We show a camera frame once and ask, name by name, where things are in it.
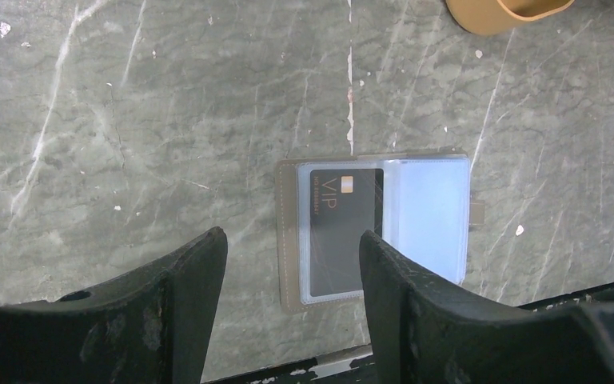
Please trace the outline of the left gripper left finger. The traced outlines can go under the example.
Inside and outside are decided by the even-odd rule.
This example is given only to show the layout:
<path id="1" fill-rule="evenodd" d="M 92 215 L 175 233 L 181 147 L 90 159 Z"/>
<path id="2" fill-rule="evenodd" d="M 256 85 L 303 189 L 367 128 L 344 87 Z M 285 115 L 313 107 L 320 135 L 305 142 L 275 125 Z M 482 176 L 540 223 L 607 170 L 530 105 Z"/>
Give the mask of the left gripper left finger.
<path id="1" fill-rule="evenodd" d="M 0 306 L 0 383 L 199 383 L 227 253 L 214 227 L 55 302 Z"/>

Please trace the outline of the beige card holder wallet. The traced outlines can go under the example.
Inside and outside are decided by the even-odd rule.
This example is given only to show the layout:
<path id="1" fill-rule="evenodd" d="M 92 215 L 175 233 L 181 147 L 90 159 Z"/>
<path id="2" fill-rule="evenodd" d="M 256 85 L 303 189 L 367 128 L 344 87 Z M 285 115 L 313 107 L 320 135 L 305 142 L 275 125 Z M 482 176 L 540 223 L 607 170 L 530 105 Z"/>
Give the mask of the beige card holder wallet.
<path id="1" fill-rule="evenodd" d="M 359 244 L 372 231 L 411 261 L 461 283 L 468 232 L 484 223 L 460 152 L 280 161 L 275 170 L 281 306 L 300 313 L 363 294 Z"/>

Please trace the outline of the yellow oval tray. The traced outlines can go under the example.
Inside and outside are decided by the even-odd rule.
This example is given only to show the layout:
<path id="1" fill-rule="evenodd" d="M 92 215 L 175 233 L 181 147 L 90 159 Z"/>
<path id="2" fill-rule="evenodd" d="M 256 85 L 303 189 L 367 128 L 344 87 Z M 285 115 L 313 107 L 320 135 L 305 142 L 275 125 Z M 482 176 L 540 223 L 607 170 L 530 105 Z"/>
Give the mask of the yellow oval tray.
<path id="1" fill-rule="evenodd" d="M 449 13 L 465 30 L 492 36 L 547 18 L 569 8 L 574 0 L 446 0 Z"/>

